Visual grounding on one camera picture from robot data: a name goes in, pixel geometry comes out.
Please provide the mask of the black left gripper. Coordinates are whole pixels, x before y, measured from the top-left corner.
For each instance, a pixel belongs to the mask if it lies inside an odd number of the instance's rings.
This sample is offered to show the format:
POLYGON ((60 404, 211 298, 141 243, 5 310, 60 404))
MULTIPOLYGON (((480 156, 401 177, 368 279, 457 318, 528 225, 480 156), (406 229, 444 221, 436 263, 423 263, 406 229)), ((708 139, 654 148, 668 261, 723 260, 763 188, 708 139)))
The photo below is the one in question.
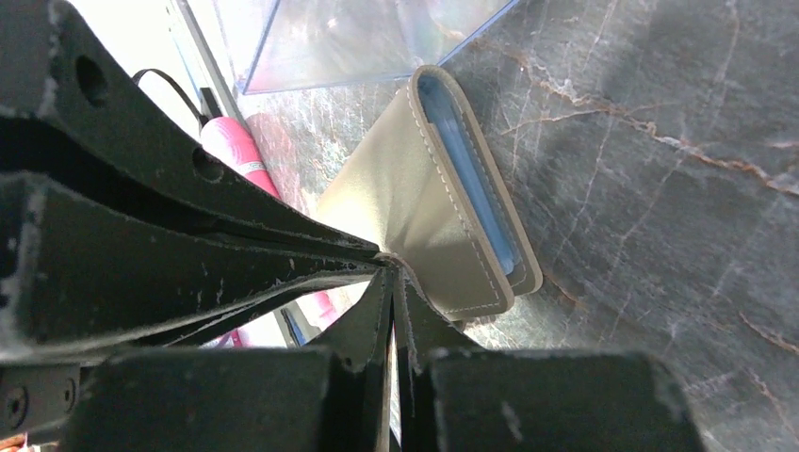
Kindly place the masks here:
POLYGON ((1 177, 1 438, 63 436, 78 360, 125 343, 202 343, 374 261, 200 238, 26 171, 1 177))

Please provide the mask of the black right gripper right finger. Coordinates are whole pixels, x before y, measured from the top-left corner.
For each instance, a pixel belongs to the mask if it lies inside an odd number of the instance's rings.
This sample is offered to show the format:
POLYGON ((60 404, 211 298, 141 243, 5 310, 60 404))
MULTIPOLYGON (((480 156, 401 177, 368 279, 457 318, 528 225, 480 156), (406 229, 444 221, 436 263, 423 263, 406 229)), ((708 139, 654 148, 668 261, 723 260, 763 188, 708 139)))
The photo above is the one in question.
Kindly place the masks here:
POLYGON ((406 269, 394 322, 405 451, 700 451, 676 378, 638 351, 480 347, 406 269))

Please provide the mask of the beige card holder wallet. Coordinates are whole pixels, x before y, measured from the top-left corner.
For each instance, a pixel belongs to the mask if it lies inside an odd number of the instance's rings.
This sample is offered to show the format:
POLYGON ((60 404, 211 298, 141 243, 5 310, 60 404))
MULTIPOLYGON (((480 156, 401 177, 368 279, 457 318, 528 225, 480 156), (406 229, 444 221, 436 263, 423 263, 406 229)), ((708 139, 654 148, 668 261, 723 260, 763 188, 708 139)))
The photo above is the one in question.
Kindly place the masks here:
POLYGON ((437 66, 418 68, 397 91, 315 217, 398 256, 451 320, 505 313, 543 283, 474 111, 437 66))

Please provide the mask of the pink cylindrical marker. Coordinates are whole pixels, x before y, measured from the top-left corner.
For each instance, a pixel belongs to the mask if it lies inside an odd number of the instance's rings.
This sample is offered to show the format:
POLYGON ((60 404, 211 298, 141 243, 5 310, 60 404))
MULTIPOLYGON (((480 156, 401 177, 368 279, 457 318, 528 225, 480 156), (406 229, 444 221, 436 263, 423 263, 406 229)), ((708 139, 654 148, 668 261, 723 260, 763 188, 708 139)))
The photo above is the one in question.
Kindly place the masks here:
MULTIPOLYGON (((258 152, 252 135, 229 117, 209 120, 200 132, 201 144, 212 156, 276 199, 278 189, 258 152)), ((228 347, 301 347, 332 325, 340 313, 327 292, 298 298, 274 313, 256 315, 206 345, 228 347)))

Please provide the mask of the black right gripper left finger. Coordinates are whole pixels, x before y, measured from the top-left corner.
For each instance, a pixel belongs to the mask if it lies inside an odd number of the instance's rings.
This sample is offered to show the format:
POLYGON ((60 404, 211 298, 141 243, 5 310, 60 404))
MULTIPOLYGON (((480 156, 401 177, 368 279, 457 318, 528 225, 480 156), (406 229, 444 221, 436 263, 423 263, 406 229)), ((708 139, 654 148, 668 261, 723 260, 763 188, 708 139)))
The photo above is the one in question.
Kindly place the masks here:
POLYGON ((96 367, 63 451, 385 451, 394 272, 295 348, 150 348, 96 367))

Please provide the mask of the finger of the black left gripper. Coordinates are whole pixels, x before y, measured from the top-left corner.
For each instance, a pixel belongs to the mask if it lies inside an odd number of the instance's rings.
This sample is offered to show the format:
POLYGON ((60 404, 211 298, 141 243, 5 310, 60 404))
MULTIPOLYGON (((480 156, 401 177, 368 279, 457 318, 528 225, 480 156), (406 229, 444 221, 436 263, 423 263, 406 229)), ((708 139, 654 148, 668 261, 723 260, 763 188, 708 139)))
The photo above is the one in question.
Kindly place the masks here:
POLYGON ((211 160, 66 1, 1 5, 1 168, 43 173, 158 225, 359 256, 377 251, 211 160))

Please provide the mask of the clear acrylic card tray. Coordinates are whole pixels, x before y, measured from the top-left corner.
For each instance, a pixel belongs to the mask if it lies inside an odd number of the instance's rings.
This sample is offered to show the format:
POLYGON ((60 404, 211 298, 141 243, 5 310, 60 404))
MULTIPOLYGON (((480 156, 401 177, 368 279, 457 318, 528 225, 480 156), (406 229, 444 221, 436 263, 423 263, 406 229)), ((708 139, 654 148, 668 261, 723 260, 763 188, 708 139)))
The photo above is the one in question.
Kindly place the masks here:
POLYGON ((442 65, 513 6, 490 0, 216 1, 244 95, 398 80, 442 65))

